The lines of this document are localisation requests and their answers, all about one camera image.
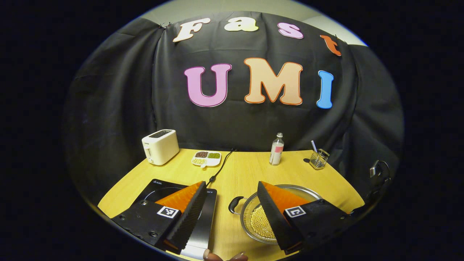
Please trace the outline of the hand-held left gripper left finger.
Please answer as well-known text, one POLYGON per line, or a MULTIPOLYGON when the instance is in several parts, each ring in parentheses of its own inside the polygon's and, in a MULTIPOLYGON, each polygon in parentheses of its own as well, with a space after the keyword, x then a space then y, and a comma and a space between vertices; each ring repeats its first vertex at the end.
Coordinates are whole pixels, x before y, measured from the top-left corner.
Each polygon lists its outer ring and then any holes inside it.
POLYGON ((115 215, 112 221, 151 246, 180 254, 206 198, 204 181, 190 186, 151 181, 133 204, 115 215))

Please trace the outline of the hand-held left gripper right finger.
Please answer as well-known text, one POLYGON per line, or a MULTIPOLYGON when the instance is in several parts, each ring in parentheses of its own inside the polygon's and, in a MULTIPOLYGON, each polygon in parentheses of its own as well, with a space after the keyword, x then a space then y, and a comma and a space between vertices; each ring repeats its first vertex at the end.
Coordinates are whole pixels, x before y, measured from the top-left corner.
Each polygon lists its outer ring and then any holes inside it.
POLYGON ((258 182, 257 196, 285 254, 316 248, 355 222, 325 199, 309 201, 267 182, 258 182))

